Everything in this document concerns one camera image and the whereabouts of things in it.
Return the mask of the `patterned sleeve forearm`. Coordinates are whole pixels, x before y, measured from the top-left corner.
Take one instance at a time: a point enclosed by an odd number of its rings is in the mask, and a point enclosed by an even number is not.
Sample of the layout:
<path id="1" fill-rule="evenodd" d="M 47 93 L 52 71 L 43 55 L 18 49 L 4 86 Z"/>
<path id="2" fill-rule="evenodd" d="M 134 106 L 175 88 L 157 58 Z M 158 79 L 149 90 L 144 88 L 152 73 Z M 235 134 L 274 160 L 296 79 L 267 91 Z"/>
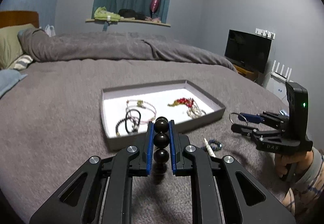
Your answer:
<path id="1" fill-rule="evenodd" d="M 323 223 L 323 154 L 316 148 L 312 152 L 310 167 L 282 201 L 296 223 Z"/>

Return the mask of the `person's right hand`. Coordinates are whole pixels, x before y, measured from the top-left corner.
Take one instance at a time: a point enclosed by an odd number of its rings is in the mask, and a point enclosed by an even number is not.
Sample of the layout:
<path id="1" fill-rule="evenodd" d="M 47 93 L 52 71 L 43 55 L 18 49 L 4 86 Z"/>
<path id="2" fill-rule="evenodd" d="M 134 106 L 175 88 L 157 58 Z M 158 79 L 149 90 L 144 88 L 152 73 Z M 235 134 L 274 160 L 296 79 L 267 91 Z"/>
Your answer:
<path id="1" fill-rule="evenodd" d="M 275 171 L 279 177 L 286 175 L 288 164 L 296 163 L 295 176 L 301 178 L 312 165 L 314 159 L 313 151 L 298 152 L 294 155 L 275 155 Z"/>

